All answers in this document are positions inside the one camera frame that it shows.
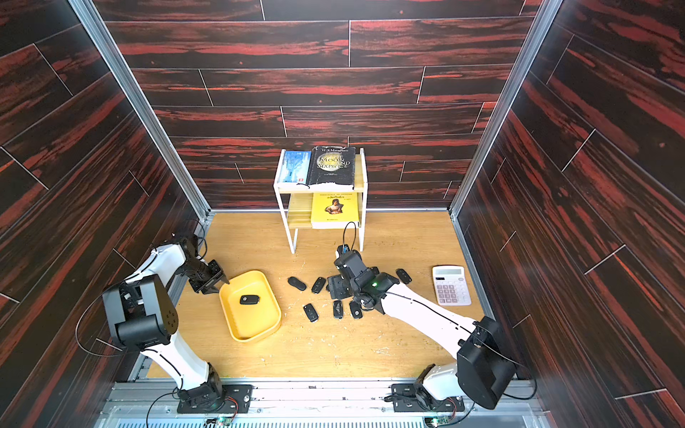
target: blue book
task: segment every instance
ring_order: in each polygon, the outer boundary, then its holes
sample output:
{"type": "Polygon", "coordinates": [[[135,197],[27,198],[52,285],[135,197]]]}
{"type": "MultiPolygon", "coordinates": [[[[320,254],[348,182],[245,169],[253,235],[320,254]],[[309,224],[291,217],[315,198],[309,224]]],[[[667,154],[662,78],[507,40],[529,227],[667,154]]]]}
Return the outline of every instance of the blue book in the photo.
{"type": "Polygon", "coordinates": [[[288,186],[306,184],[311,155],[309,151],[286,151],[286,154],[283,156],[281,176],[278,177],[278,182],[288,184],[288,186]]]}

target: book cover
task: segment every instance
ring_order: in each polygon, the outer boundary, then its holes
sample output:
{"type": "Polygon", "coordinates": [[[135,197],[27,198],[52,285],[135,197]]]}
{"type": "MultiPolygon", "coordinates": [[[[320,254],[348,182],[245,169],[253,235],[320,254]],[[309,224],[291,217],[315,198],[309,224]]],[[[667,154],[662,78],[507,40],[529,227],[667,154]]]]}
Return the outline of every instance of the book cover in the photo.
{"type": "Polygon", "coordinates": [[[312,150],[307,185],[312,189],[353,190],[354,155],[354,147],[315,147],[312,150]]]}
{"type": "Polygon", "coordinates": [[[312,227],[314,229],[342,229],[351,221],[359,227],[357,198],[356,193],[314,193],[312,227]]]}
{"type": "Polygon", "coordinates": [[[278,177],[281,187],[307,184],[311,155],[308,151],[286,151],[278,177]]]}

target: white calculator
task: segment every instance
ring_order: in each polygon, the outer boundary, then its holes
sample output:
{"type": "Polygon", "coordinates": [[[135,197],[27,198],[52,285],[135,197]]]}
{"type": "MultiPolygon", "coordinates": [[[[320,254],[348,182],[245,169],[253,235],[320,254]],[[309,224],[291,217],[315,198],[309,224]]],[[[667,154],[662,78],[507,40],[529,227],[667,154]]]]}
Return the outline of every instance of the white calculator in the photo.
{"type": "Polygon", "coordinates": [[[440,306],[468,306],[471,304],[466,273],[461,266],[435,266],[433,285],[440,306]]]}

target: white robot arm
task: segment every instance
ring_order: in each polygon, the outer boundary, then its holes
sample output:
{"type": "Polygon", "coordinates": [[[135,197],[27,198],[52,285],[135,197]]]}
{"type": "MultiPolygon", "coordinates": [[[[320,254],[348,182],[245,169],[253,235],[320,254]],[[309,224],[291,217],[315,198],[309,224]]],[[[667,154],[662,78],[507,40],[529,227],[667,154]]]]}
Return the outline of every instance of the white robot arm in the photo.
{"type": "MultiPolygon", "coordinates": [[[[501,325],[454,314],[411,291],[397,278],[367,268],[357,251],[339,246],[334,264],[344,293],[367,308],[398,318],[435,340],[455,358],[443,366],[431,365],[414,383],[421,407],[434,410],[451,396],[467,395],[478,405],[494,409],[516,368],[504,358],[501,325]]],[[[333,290],[332,295],[339,293],[333,290]]]]}
{"type": "Polygon", "coordinates": [[[224,401],[221,381],[181,337],[178,314],[165,288],[180,272],[195,292],[218,292],[216,283],[225,282],[216,261],[207,264],[197,255],[196,236],[177,238],[154,248],[140,268],[103,293],[105,312],[115,344],[150,357],[175,380],[188,407],[210,412],[224,401]]]}

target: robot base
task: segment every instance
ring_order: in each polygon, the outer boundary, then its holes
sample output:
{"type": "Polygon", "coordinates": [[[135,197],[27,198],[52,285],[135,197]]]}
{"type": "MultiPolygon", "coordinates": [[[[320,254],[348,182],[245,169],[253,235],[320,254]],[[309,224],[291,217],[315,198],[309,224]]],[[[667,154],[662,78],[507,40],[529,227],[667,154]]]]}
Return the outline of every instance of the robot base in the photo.
{"type": "MultiPolygon", "coordinates": [[[[393,395],[393,409],[396,412],[424,412],[426,409],[421,408],[419,400],[416,398],[416,389],[413,383],[394,383],[392,386],[393,395]]],[[[454,403],[457,405],[457,412],[464,411],[464,401],[461,397],[453,397],[454,403]]],[[[451,412],[452,403],[444,400],[437,403],[435,409],[431,412],[451,412]]]]}
{"type": "Polygon", "coordinates": [[[181,401],[178,403],[178,408],[176,412],[179,414],[203,414],[203,413],[221,413],[221,414],[233,414],[233,409],[230,407],[233,401],[230,401],[228,397],[233,398],[233,400],[238,402],[238,413],[247,413],[250,408],[250,401],[252,400],[252,385],[223,385],[223,395],[225,399],[225,404],[223,407],[217,407],[218,411],[202,409],[200,407],[191,407],[187,401],[181,401]]]}

